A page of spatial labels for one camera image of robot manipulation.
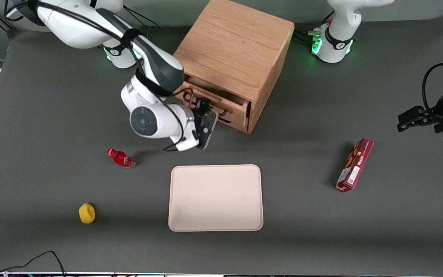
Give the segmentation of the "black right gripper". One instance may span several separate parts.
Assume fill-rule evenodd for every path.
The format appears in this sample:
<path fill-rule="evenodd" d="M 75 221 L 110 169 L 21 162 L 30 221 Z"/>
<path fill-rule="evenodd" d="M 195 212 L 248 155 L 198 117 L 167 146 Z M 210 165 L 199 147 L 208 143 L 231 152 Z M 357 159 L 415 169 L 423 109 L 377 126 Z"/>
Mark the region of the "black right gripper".
<path fill-rule="evenodd" d="M 211 100 L 207 98 L 196 99 L 195 102 L 191 101 L 190 110 L 195 116 L 195 126 L 199 140 L 197 149 L 204 150 L 213 135 L 219 114 L 217 111 L 211 111 Z"/>

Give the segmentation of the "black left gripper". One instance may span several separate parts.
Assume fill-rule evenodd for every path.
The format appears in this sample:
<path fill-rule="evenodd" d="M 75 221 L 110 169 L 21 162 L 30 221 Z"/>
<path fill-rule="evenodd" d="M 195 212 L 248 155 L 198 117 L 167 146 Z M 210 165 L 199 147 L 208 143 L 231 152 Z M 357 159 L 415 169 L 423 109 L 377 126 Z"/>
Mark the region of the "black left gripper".
<path fill-rule="evenodd" d="M 439 98 L 435 106 L 430 107 L 426 96 L 422 97 L 422 106 L 415 106 L 398 115 L 397 131 L 402 133 L 409 128 L 434 125 L 435 133 L 443 132 L 443 96 Z"/>

